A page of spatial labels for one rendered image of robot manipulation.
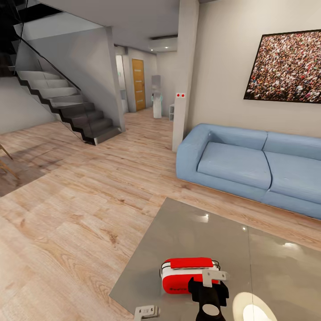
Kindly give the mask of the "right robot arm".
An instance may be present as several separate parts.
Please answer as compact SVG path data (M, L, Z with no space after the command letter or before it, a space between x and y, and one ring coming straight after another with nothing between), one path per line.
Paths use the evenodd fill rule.
M224 271L203 269L202 278L203 282L197 282L192 277L188 283L192 300L199 302L200 311L196 321L226 321L220 306L226 307L226 298L229 298L228 288L223 281L230 281L230 275ZM212 284L212 280L219 280L219 284Z

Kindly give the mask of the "radio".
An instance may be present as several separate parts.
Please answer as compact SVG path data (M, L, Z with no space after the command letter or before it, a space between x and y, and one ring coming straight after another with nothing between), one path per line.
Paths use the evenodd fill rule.
M203 282L202 270L220 271L216 260L211 258L174 258L168 259L161 265L160 277L162 287L169 294L190 294L188 283L191 278L194 281ZM212 280L212 284L219 284L219 280Z

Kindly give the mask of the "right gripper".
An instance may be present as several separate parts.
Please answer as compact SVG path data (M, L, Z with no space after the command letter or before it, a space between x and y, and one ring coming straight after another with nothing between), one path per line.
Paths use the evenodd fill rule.
M203 282L194 281L192 277L188 283L188 290L192 294L192 300L199 302L204 295L212 295L219 303L219 306L226 307L226 298L229 298L229 291L223 281L219 284L212 284L212 288L204 287Z

